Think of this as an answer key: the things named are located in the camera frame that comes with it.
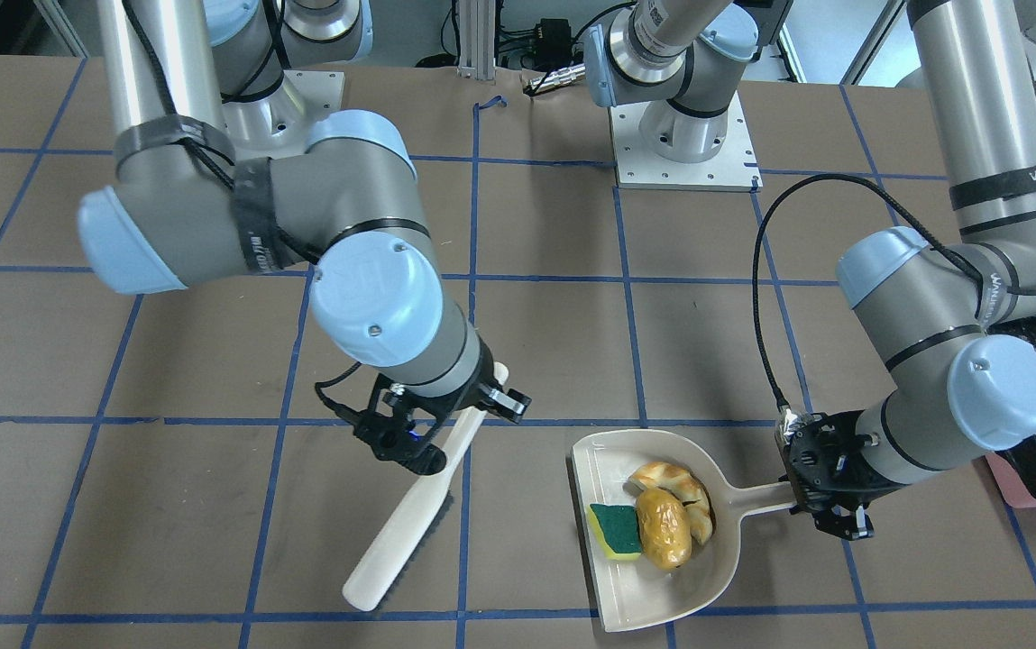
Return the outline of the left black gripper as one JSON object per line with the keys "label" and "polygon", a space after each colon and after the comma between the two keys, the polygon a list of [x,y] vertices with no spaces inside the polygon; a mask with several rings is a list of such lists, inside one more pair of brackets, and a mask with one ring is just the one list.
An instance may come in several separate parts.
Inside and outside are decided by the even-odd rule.
{"label": "left black gripper", "polygon": [[828,415],[782,410],[777,423],[782,480],[792,484],[795,496],[792,513],[809,513],[815,529],[844,541],[873,537],[869,504],[898,490],[895,481],[864,459],[864,449],[875,438],[856,431],[860,416],[860,411]]}

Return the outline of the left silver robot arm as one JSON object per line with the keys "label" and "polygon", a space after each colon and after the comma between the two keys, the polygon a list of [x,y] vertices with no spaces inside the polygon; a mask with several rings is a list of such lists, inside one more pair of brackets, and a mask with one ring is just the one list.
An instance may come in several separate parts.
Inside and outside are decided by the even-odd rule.
{"label": "left silver robot arm", "polygon": [[[814,174],[766,210],[754,242],[752,307],[792,513],[856,541],[876,498],[1036,435],[1036,349],[992,324],[1036,317],[1036,87],[1012,1],[905,1],[948,172],[961,243],[945,245],[877,184]],[[637,1],[584,39],[598,106],[651,102],[649,147],[700,163],[727,131],[728,103],[756,34],[730,1]],[[766,227],[794,190],[843,181],[877,193],[909,226],[859,239],[836,277],[896,390],[875,406],[798,415],[766,357],[756,265]]]}

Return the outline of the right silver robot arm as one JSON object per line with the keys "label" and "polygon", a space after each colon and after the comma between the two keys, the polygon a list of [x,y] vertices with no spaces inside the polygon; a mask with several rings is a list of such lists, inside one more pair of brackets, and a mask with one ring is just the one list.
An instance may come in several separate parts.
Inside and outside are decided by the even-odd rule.
{"label": "right silver robot arm", "polygon": [[118,293],[311,263],[310,308],[373,367],[368,406],[330,398],[382,461],[435,475],[461,410],[521,422],[489,346],[444,295],[418,171],[384,116],[307,106],[294,69],[371,46],[365,1],[100,1],[116,182],[81,198],[82,251]]}

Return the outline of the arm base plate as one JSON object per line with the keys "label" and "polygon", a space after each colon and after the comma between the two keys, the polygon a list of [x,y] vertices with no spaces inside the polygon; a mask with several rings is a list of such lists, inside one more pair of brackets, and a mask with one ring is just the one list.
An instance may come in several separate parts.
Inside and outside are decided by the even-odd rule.
{"label": "arm base plate", "polygon": [[266,97],[224,104],[234,159],[286,159],[307,147],[310,126],[342,107],[342,70],[286,70]]}
{"label": "arm base plate", "polygon": [[694,118],[666,100],[609,108],[621,188],[756,192],[759,161],[740,95],[724,114]]}

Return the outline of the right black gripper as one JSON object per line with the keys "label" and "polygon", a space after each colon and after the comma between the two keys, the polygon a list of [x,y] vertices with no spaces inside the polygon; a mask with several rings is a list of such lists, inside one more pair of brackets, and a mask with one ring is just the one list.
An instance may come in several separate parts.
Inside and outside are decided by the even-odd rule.
{"label": "right black gripper", "polygon": [[395,393],[386,375],[378,375],[368,406],[350,411],[353,435],[368,444],[378,460],[401,464],[419,476],[447,467],[447,452],[434,440],[452,416],[477,410],[517,424],[531,403],[529,395],[502,387],[489,348],[481,349],[471,377],[452,393],[422,396],[406,387]]}

